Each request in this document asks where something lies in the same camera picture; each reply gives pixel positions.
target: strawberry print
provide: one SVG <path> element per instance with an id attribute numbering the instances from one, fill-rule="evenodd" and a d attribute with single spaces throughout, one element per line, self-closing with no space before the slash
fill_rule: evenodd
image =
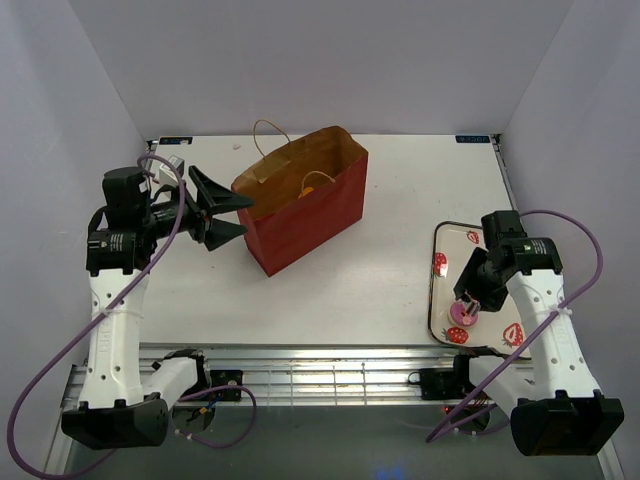
<path id="1" fill-rule="evenodd" d="M 467 232 L 467 238 L 471 241 L 471 243 L 473 243 L 474 245 L 478 245 L 480 243 L 480 236 L 474 232 L 473 230 L 469 230 Z"/>
<path id="2" fill-rule="evenodd" d="M 512 323 L 502 333 L 502 343 L 509 348 L 519 347 L 523 340 L 522 327 L 519 323 Z"/>
<path id="3" fill-rule="evenodd" d="M 459 327 L 451 327 L 449 330 L 442 329 L 444 339 L 451 343 L 458 343 L 462 345 L 469 340 L 469 334 Z"/>
<path id="4" fill-rule="evenodd" d="M 446 277 L 448 268 L 447 256 L 441 252 L 436 253 L 433 259 L 433 272 L 439 277 Z"/>

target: tabletop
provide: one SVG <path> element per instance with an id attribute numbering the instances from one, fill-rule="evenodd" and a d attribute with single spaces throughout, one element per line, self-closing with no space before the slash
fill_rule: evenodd
<path id="1" fill-rule="evenodd" d="M 151 274 L 141 342 L 435 343 L 427 313 L 436 226 L 477 225 L 510 208 L 493 146 L 456 143 L 452 135 L 353 137 L 369 151 L 362 220 L 271 278 L 242 239 L 209 253 L 178 235 Z M 278 136 L 258 140 L 265 152 L 284 143 Z M 158 145 L 156 153 L 177 155 L 227 187 L 260 158 L 251 136 L 193 137 Z M 237 222 L 235 214 L 220 218 Z"/>

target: red paper bag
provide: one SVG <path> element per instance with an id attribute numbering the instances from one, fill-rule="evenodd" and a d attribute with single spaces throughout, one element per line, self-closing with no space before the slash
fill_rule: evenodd
<path id="1" fill-rule="evenodd" d="M 328 127 L 289 141 L 235 179 L 232 190 L 255 202 L 238 218 L 268 276 L 362 218 L 367 162 L 346 130 Z"/>

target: gray wall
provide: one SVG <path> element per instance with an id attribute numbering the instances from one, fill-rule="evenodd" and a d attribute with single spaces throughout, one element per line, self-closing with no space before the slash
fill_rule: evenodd
<path id="1" fill-rule="evenodd" d="M 605 395 L 627 418 L 614 437 L 627 478 L 640 478 L 640 3 L 576 0 L 504 134 L 518 206 L 552 208 L 593 228 L 604 274 L 575 304 L 574 324 Z M 570 290 L 593 271 L 589 244 L 559 221 L 534 232 L 559 240 Z"/>
<path id="2" fill-rule="evenodd" d="M 0 418 L 89 319 L 86 225 L 109 168 L 144 143 L 66 0 L 0 2 Z M 83 357 L 77 351 L 76 358 Z M 41 467 L 71 358 L 18 418 L 18 446 Z M 0 474 L 23 478 L 0 445 Z"/>
<path id="3" fill-rule="evenodd" d="M 572 0 L 71 0 L 142 135 L 501 132 Z"/>

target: cable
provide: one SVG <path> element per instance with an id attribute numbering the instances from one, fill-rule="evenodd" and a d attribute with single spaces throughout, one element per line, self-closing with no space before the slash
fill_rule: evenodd
<path id="1" fill-rule="evenodd" d="M 142 155 L 141 157 L 138 158 L 138 165 L 147 172 L 147 175 L 154 176 L 154 174 L 147 171 L 142 164 L 142 162 L 144 162 L 147 159 L 157 160 L 158 162 L 165 164 L 167 167 L 169 167 L 169 169 L 176 176 L 176 178 L 181 178 L 180 172 L 176 167 L 173 166 L 173 164 L 170 161 L 162 157 L 159 157 L 158 155 L 152 155 L 152 154 Z M 149 274 L 151 269 L 155 267 L 158 261 L 165 254 L 169 246 L 171 246 L 173 239 L 178 234 L 178 229 L 180 228 L 180 221 L 182 220 L 182 214 L 184 212 L 186 188 L 184 186 L 184 183 L 181 181 L 178 182 L 178 192 L 179 192 L 180 200 L 178 203 L 178 212 L 176 214 L 176 221 L 174 222 L 173 227 L 171 228 L 171 232 L 169 233 L 169 236 L 167 237 L 166 242 L 164 243 L 164 245 L 162 245 L 162 247 L 160 247 L 160 250 L 158 250 L 158 253 L 154 255 L 154 257 L 151 259 L 149 264 L 142 269 L 142 271 L 131 281 L 131 283 L 129 283 L 129 285 L 123 288 L 122 291 L 115 296 L 115 298 L 111 301 L 111 303 L 107 305 L 105 310 L 108 311 L 115 308 L 120 303 L 120 301 L 124 299 L 124 297 L 126 297 L 129 294 L 129 292 L 131 292 L 131 290 L 133 290 L 136 287 L 136 285 L 138 285 L 138 283 L 140 283 L 140 281 Z M 84 337 L 86 337 L 89 334 L 89 332 L 91 332 L 91 330 L 93 330 L 102 320 L 104 320 L 105 316 L 106 316 L 106 313 L 104 311 L 96 315 L 96 317 L 89 324 L 87 324 L 87 326 L 85 326 L 82 330 L 80 330 L 80 332 L 75 337 L 73 337 L 73 339 L 66 346 L 64 346 L 62 350 L 60 350 L 49 361 L 49 363 L 47 363 L 42 368 L 42 370 L 36 373 L 33 379 L 27 384 L 26 387 L 24 387 L 24 390 L 22 390 L 22 393 L 20 393 L 20 395 L 18 396 L 18 399 L 16 400 L 16 403 L 13 405 L 13 408 L 11 409 L 11 413 L 9 414 L 9 420 L 7 422 L 7 446 L 9 448 L 9 454 L 11 455 L 11 458 L 13 458 L 13 461 L 16 463 L 16 465 L 18 465 L 22 470 L 29 473 L 30 475 L 33 475 L 34 477 L 38 477 L 44 480 L 67 480 L 71 478 L 76 478 L 94 469 L 95 467 L 100 465 L 102 462 L 104 462 L 107 458 L 109 458 L 111 455 L 115 453 L 115 450 L 112 450 L 109 453 L 107 453 L 104 457 L 96 461 L 95 463 L 75 473 L 54 475 L 54 474 L 42 472 L 37 468 L 34 468 L 33 466 L 29 465 L 24 460 L 24 458 L 20 456 L 20 453 L 16 448 L 16 437 L 15 437 L 16 419 L 18 418 L 18 413 L 20 412 L 20 408 L 22 407 L 22 404 L 26 400 L 27 396 L 31 393 L 34 387 L 40 382 L 40 380 L 42 380 L 42 378 L 47 373 L 49 373 L 49 371 L 54 366 L 56 366 L 56 364 L 60 360 L 62 360 L 62 358 L 67 353 L 69 353 L 73 347 L 75 347 Z"/>
<path id="2" fill-rule="evenodd" d="M 237 445 L 242 440 L 244 440 L 247 437 L 247 435 L 249 435 L 251 430 L 253 430 L 253 426 L 256 423 L 256 417 L 258 415 L 258 403 L 256 402 L 256 397 L 251 392 L 251 390 L 249 390 L 247 387 L 243 387 L 242 385 L 222 385 L 220 387 L 207 388 L 206 390 L 202 390 L 201 392 L 196 392 L 196 393 L 192 393 L 191 395 L 186 395 L 182 397 L 179 401 L 186 402 L 187 400 L 195 400 L 196 398 L 201 397 L 202 395 L 213 393 L 213 392 L 222 392 L 224 390 L 242 390 L 243 392 L 247 393 L 247 395 L 249 395 L 249 397 L 251 398 L 251 403 L 253 404 L 253 409 L 251 412 L 251 420 L 249 421 L 249 425 L 244 430 L 244 432 L 240 434 L 238 438 L 227 443 L 214 443 L 214 442 L 210 442 L 209 440 L 205 440 L 204 438 L 199 437 L 197 435 L 193 435 L 192 433 L 185 432 L 184 430 L 177 429 L 176 432 L 180 433 L 181 435 L 184 435 L 189 440 L 193 440 L 194 442 L 198 442 L 202 445 L 206 445 L 207 447 L 215 448 L 215 449 L 233 447 L 234 445 Z"/>
<path id="3" fill-rule="evenodd" d="M 572 294 L 567 295 L 567 297 L 562 302 L 560 302 L 560 304 L 558 305 L 558 308 L 566 308 L 576 298 L 578 298 L 580 295 L 582 295 L 587 290 L 589 290 L 591 287 L 593 287 L 593 285 L 600 278 L 600 275 L 602 274 L 602 268 L 604 266 L 604 260 L 603 260 L 603 257 L 602 257 L 602 247 L 600 246 L 600 243 L 598 242 L 598 239 L 591 232 L 591 230 L 589 230 L 584 224 L 582 224 L 578 220 L 576 220 L 574 218 L 571 218 L 568 215 L 565 215 L 563 213 L 559 213 L 559 212 L 556 212 L 554 210 L 531 210 L 529 212 L 522 213 L 520 216 L 521 217 L 525 217 L 527 215 L 537 215 L 537 214 L 552 215 L 554 217 L 562 218 L 563 220 L 566 220 L 566 221 L 568 221 L 570 223 L 573 223 L 576 227 L 578 227 L 580 230 L 582 230 L 589 237 L 589 240 L 591 240 L 591 243 L 593 244 L 593 248 L 596 251 L 596 271 L 595 271 L 595 273 L 593 274 L 593 276 L 589 279 L 589 281 L 587 283 L 585 283 L 583 286 L 578 288 Z M 529 345 L 531 345 L 533 343 L 533 341 L 540 336 L 540 334 L 544 331 L 544 329 L 547 328 L 551 324 L 551 322 L 553 322 L 555 320 L 555 318 L 557 316 L 558 316 L 558 312 L 557 311 L 551 312 L 549 314 L 549 316 L 544 320 L 544 322 L 542 322 L 531 333 L 531 335 L 529 335 L 525 339 L 525 341 L 522 342 L 522 345 L 520 345 L 516 349 L 515 352 L 513 352 L 511 355 L 509 355 L 505 359 L 504 362 L 502 362 L 498 367 L 496 367 L 493 370 L 493 372 L 491 372 L 489 375 L 487 375 L 486 378 L 484 380 L 482 380 L 476 386 L 476 388 L 474 388 L 471 391 L 471 393 L 469 393 L 453 410 L 451 410 L 449 412 L 449 414 L 445 418 L 443 418 L 440 421 L 440 423 L 438 423 L 436 428 L 427 437 L 427 442 L 432 442 L 433 440 L 436 440 L 436 439 L 440 438 L 441 436 L 449 433 L 453 428 L 451 426 L 447 427 L 447 424 L 451 421 L 451 419 L 455 415 L 457 415 L 464 407 L 466 407 L 469 404 L 469 402 L 471 402 L 481 391 L 483 391 L 487 387 L 487 385 L 489 385 L 509 365 L 511 365 L 516 359 L 518 359 L 518 357 L 520 357 L 520 355 L 522 355 L 522 353 L 527 348 L 529 348 Z"/>

